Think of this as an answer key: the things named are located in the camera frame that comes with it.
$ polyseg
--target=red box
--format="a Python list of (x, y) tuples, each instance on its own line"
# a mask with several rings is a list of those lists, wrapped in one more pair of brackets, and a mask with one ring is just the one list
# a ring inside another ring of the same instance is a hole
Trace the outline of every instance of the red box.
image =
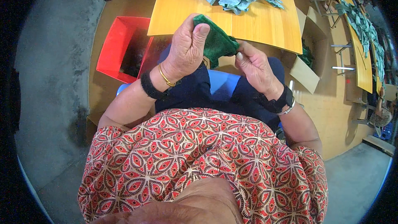
[(150, 18), (144, 17), (116, 17), (103, 43), (101, 54), (98, 58), (97, 71), (121, 82), (133, 83), (146, 70), (156, 66), (158, 58), (151, 52), (154, 38), (150, 37), (142, 57), (138, 76), (133, 77), (120, 72), (120, 66), (131, 38), (137, 30), (147, 30), (149, 22)]

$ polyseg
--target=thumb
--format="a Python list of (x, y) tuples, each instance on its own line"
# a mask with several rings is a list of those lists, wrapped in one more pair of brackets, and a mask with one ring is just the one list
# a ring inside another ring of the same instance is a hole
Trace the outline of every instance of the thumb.
[(248, 70), (251, 69), (251, 66), (252, 66), (250, 59), (242, 52), (238, 52), (236, 54), (236, 56), (235, 56), (235, 64), (245, 74), (247, 74), (247, 72), (249, 72)]
[(198, 24), (192, 33), (192, 47), (203, 52), (209, 32), (210, 26), (208, 24)]

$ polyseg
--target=fingernail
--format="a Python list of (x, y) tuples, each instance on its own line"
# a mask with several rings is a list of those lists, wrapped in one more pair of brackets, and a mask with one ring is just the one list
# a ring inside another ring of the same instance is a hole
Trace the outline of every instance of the fingernail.
[(242, 61), (242, 60), (243, 60), (243, 55), (242, 55), (241, 52), (238, 52), (238, 53), (236, 54), (236, 59), (238, 59), (239, 61)]
[(199, 32), (201, 34), (207, 34), (210, 31), (210, 26), (208, 25), (202, 25), (199, 29)]

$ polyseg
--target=red patterned shirt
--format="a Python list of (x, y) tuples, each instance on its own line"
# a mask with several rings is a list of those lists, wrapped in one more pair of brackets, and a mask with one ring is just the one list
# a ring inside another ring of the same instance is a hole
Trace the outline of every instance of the red patterned shirt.
[(173, 201), (190, 183), (228, 180), (243, 223), (320, 223), (324, 163), (291, 150), (263, 122), (212, 109), (169, 109), (126, 132), (97, 131), (78, 192), (87, 222), (145, 203)]

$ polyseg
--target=silver bracelet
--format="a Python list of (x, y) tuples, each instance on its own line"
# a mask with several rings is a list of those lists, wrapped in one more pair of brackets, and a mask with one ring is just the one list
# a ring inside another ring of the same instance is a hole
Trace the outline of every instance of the silver bracelet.
[(284, 112), (277, 113), (277, 115), (281, 116), (281, 115), (284, 115), (284, 114), (288, 114), (288, 113), (290, 112), (290, 110), (295, 106), (295, 103), (296, 103), (296, 99), (293, 97), (292, 106), (289, 107), (289, 109), (287, 109), (287, 110), (284, 111)]

